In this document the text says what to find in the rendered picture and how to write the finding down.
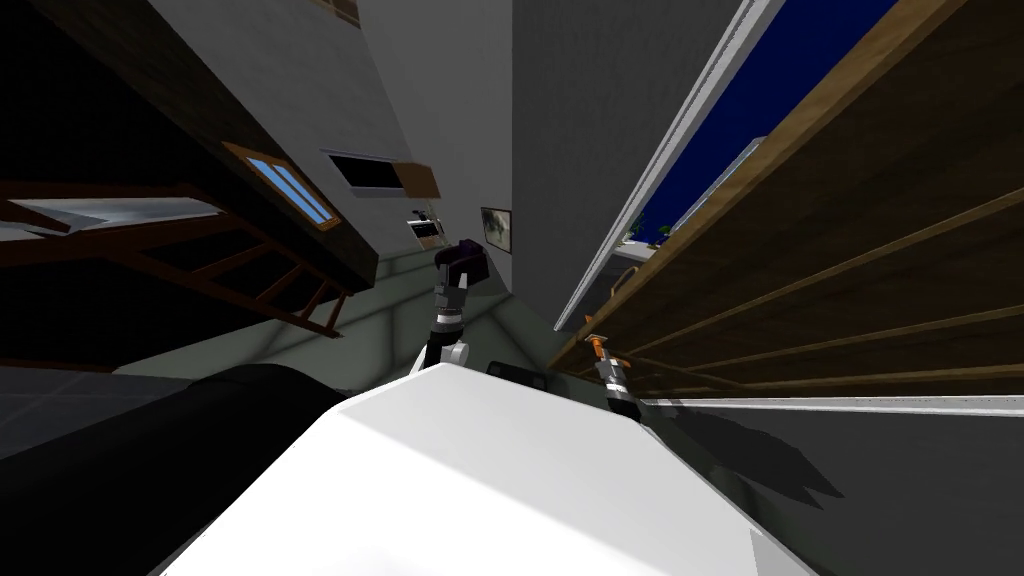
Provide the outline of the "dark wall opening with cabinet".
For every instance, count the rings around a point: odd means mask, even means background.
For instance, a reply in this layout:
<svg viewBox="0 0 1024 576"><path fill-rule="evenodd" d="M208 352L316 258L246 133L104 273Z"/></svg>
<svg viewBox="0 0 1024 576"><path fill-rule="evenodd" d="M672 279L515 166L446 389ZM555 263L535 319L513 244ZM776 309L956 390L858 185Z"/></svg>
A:
<svg viewBox="0 0 1024 576"><path fill-rule="evenodd" d="M322 149L356 198L440 199L432 169L420 163Z"/></svg>

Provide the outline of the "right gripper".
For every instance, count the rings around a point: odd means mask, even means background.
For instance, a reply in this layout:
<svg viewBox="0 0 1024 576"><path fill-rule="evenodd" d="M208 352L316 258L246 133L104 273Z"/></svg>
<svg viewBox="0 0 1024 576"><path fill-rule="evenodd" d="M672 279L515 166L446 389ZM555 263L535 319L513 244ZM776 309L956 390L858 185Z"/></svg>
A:
<svg viewBox="0 0 1024 576"><path fill-rule="evenodd" d="M597 334L589 334L584 338L594 351L597 358L594 366L599 370L613 370L615 368L630 368L631 364L618 358L611 356L611 354L604 347L604 342L607 340L606 337Z"/></svg>

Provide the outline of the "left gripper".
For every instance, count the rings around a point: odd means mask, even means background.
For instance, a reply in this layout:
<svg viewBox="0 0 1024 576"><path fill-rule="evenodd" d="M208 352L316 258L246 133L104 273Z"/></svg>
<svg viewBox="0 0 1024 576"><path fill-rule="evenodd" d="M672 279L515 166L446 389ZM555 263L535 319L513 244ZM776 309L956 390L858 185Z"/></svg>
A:
<svg viewBox="0 0 1024 576"><path fill-rule="evenodd" d="M489 265L484 248L471 239L459 241L434 256L437 270L435 290L443 288L468 289L489 278Z"/></svg>

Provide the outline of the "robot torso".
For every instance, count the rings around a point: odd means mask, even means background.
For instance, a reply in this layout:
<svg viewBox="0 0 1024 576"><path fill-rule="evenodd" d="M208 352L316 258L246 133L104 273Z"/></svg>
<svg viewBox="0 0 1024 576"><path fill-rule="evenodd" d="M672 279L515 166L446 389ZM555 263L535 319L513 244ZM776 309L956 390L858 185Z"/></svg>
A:
<svg viewBox="0 0 1024 576"><path fill-rule="evenodd" d="M626 417L453 364L328 409L160 576L817 576Z"/></svg>

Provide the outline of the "orange framed window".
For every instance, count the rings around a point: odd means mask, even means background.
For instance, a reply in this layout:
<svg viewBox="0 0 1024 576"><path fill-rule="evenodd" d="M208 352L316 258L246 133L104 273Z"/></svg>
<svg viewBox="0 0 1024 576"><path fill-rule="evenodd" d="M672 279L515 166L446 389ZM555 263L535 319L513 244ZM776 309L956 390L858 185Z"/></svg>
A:
<svg viewBox="0 0 1024 576"><path fill-rule="evenodd" d="M327 231L341 223L339 214L326 198L310 186L287 161L255 150L221 141L262 181L270 186L315 229Z"/></svg>

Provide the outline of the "framed wall picture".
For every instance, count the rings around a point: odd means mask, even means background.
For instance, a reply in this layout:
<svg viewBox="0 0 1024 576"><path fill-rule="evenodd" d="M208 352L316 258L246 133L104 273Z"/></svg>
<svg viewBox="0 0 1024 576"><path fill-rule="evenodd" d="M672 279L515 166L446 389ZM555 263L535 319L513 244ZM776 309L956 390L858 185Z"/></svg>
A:
<svg viewBox="0 0 1024 576"><path fill-rule="evenodd" d="M505 252L512 252L511 212L505 209L481 207L483 236L486 242Z"/></svg>

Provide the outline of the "dark brown wooden table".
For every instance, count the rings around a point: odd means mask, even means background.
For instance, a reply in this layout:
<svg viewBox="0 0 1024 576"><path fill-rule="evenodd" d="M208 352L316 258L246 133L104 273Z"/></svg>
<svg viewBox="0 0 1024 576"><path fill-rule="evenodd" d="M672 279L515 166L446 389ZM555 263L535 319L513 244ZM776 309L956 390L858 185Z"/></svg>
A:
<svg viewBox="0 0 1024 576"><path fill-rule="evenodd" d="M373 283L279 209L190 184L0 181L0 367L112 372Z"/></svg>

